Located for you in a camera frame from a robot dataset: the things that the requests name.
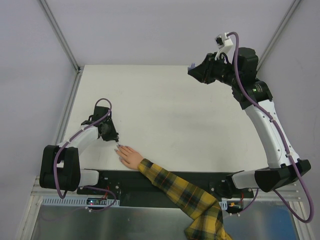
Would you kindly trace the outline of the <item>yellow plaid sleeve forearm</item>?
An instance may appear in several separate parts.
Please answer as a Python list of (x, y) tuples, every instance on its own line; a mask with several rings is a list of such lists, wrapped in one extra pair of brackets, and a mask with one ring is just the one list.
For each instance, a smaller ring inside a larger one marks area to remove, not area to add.
[(230, 240), (219, 200), (202, 188), (159, 165), (143, 159), (138, 170), (193, 222), (184, 230), (188, 240)]

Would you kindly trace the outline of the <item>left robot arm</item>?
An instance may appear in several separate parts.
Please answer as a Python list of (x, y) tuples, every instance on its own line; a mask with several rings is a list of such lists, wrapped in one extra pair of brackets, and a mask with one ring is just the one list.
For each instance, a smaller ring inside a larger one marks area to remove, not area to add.
[(58, 145), (47, 145), (44, 148), (39, 175), (40, 187), (74, 192), (79, 187), (88, 186), (94, 194), (102, 194), (106, 183), (99, 178), (99, 172), (80, 166), (80, 155), (99, 139), (105, 142), (119, 141), (112, 111), (105, 106), (95, 106), (93, 114), (81, 123), (70, 138)]

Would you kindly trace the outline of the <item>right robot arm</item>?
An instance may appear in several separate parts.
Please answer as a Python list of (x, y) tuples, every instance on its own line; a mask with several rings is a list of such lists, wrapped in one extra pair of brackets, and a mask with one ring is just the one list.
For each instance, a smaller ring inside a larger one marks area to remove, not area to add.
[(307, 159), (301, 159), (291, 146), (283, 128), (277, 121), (273, 96), (267, 84), (257, 78), (258, 56), (247, 47), (238, 50), (238, 70), (242, 93), (236, 79), (234, 64), (222, 53), (208, 53), (200, 65), (188, 67), (188, 75), (203, 84), (219, 81), (231, 87), (233, 97), (253, 123), (263, 145), (267, 167), (252, 171), (239, 171), (226, 177), (225, 192), (237, 197), (243, 189), (261, 189), (268, 193), (296, 182), (298, 174), (311, 169)]

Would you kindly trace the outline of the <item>purple nail polish bottle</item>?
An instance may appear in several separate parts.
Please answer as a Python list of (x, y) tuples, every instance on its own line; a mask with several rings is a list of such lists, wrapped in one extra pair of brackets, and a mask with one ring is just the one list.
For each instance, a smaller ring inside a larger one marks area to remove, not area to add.
[(196, 67), (195, 63), (192, 63), (190, 66), (187, 67), (187, 70), (190, 71)]

